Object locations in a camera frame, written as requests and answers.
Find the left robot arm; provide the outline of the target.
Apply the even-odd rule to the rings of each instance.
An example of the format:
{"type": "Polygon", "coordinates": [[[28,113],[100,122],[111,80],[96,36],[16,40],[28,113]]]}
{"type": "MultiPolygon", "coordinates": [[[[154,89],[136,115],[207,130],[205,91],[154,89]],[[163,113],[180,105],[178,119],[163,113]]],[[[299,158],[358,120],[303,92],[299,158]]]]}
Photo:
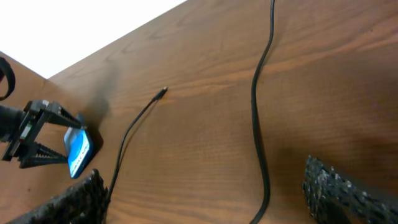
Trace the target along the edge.
{"type": "Polygon", "coordinates": [[[11,161],[16,157],[21,169],[66,163],[66,156],[35,141],[45,123],[86,129],[56,101],[32,100],[23,110],[1,106],[1,142],[7,143],[1,159],[11,161]]]}

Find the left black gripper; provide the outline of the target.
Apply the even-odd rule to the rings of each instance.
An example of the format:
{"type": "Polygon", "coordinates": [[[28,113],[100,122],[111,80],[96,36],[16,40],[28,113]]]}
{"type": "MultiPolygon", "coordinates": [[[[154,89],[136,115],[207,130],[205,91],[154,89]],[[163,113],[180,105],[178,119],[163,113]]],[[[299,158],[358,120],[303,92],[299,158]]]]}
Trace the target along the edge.
{"type": "Polygon", "coordinates": [[[46,122],[66,127],[83,129],[84,124],[58,102],[46,100],[29,101],[23,110],[1,105],[1,142],[8,143],[3,161],[10,161],[19,147],[19,168],[26,169],[50,164],[67,164],[68,158],[43,144],[33,142],[21,145],[30,138],[44,113],[46,122]]]}

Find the blue screen Galaxy smartphone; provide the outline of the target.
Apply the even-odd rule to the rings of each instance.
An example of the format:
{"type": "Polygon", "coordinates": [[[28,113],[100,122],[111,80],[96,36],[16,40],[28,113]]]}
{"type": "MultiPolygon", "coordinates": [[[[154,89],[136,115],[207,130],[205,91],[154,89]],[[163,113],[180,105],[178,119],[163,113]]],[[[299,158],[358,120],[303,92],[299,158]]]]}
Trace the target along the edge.
{"type": "Polygon", "coordinates": [[[77,179],[88,165],[94,144],[88,128],[77,129],[69,127],[63,137],[70,177],[77,179]]]}

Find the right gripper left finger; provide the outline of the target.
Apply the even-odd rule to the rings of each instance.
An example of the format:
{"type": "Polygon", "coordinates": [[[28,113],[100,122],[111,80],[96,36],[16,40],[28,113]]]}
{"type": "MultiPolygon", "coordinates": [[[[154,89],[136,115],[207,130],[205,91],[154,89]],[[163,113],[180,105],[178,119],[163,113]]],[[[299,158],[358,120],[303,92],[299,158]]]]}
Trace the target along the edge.
{"type": "Polygon", "coordinates": [[[52,197],[37,208],[13,219],[11,224],[96,223],[102,224],[107,211],[108,189],[98,170],[52,197]]]}

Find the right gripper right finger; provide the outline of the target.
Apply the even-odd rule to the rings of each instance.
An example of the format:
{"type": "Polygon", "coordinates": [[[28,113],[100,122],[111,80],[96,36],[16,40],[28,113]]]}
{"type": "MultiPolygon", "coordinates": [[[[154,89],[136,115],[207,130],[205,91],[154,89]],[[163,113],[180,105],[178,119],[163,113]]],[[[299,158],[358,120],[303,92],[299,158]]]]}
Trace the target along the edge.
{"type": "Polygon", "coordinates": [[[317,223],[397,223],[397,197],[350,179],[316,157],[306,161],[302,184],[310,216],[317,223]]]}

